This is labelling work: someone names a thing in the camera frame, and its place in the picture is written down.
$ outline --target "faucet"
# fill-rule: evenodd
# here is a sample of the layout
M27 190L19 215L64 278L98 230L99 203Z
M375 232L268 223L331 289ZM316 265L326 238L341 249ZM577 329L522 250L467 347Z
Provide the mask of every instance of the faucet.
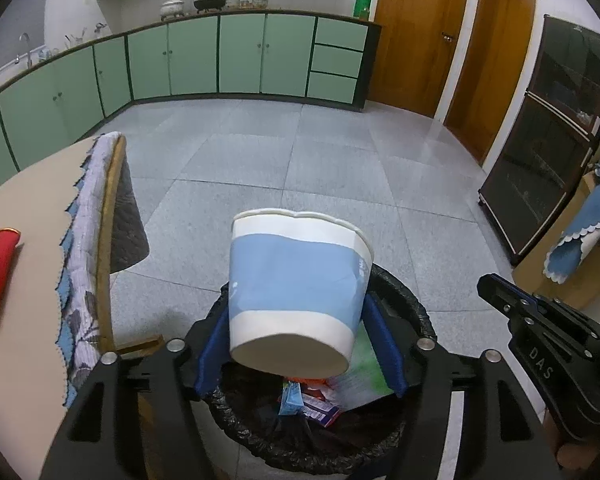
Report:
M20 35L19 41L22 41L22 38L27 40L27 68L31 68L33 66L33 62L31 61L31 40L29 39L29 35L26 32L23 32ZM20 62L20 54L16 56L16 64Z

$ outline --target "glass cabinet door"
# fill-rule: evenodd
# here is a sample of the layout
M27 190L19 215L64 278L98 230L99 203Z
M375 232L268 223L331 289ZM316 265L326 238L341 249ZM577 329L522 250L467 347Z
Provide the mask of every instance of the glass cabinet door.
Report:
M514 260L533 246L582 173L589 143L545 105L526 97L480 194Z
M529 91L592 133L600 117L600 35L545 17Z

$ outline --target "cardboard box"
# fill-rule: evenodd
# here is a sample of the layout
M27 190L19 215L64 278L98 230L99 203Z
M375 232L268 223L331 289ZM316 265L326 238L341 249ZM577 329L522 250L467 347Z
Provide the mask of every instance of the cardboard box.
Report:
M577 309L587 306L600 293L600 240L563 284L552 282L542 273L547 253L560 239L562 232L580 210L595 185L593 172L582 177L575 195L564 211L533 250L513 270L512 275L517 286L531 294L558 298Z

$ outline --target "blue and white paper cup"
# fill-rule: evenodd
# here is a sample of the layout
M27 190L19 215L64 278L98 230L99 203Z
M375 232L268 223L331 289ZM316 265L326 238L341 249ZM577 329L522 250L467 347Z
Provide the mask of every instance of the blue and white paper cup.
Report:
M237 215L229 270L234 360L286 377L344 373L373 259L360 229L322 213Z

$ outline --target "screw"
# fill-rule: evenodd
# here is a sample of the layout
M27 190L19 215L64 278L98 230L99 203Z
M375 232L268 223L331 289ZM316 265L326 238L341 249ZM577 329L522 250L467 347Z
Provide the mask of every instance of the screw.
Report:
M429 351L433 350L436 347L436 342L433 339L429 339L428 337L423 337L418 339L416 343L420 350Z
M172 339L167 343L167 350L169 352L179 352L184 348L184 341L182 339Z
M497 350L487 350L484 353L484 357L490 363L499 363L502 361L502 354Z
M104 365L112 365L118 360L118 354L115 352L107 352L100 358L100 362Z

